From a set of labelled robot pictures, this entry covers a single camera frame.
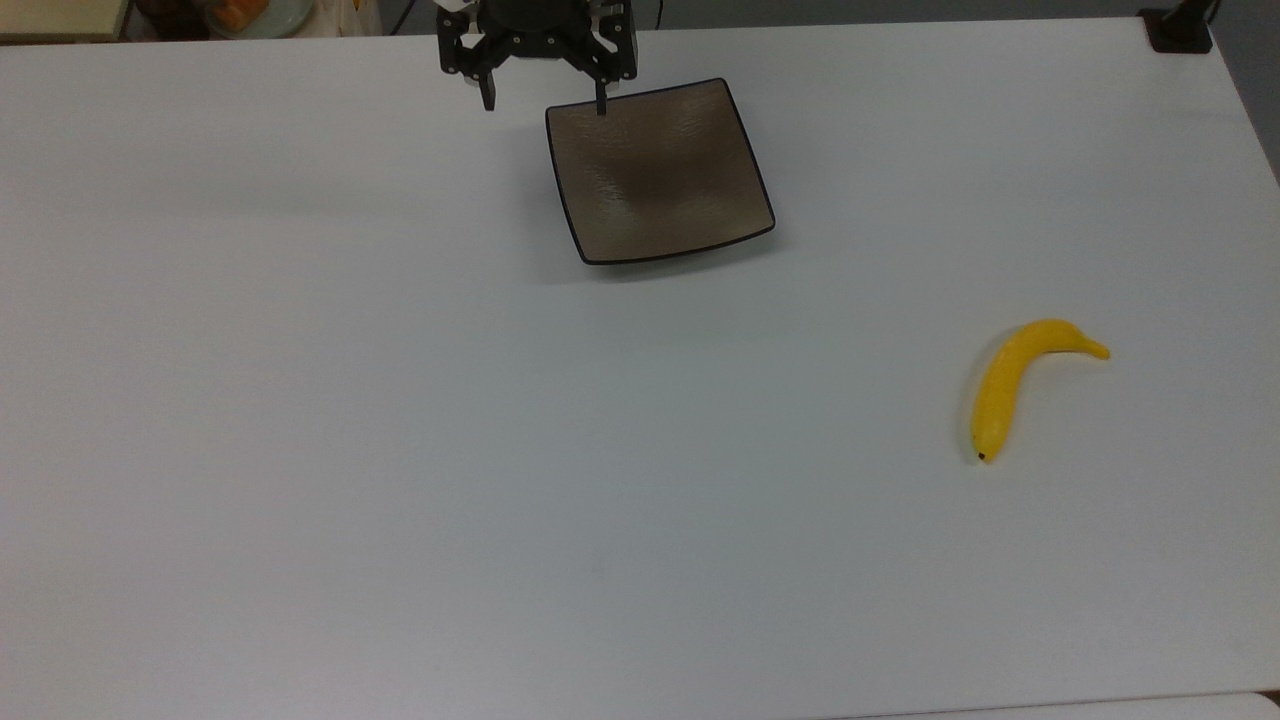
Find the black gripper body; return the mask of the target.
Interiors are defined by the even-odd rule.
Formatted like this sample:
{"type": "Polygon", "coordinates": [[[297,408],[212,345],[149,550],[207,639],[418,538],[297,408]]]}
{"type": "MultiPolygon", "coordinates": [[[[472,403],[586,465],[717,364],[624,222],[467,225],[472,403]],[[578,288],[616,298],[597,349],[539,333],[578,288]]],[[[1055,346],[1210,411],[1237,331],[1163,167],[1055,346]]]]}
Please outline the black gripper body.
{"type": "Polygon", "coordinates": [[[512,58],[554,59],[595,82],[637,76],[630,1],[436,1],[447,74],[481,81],[512,58]]]}

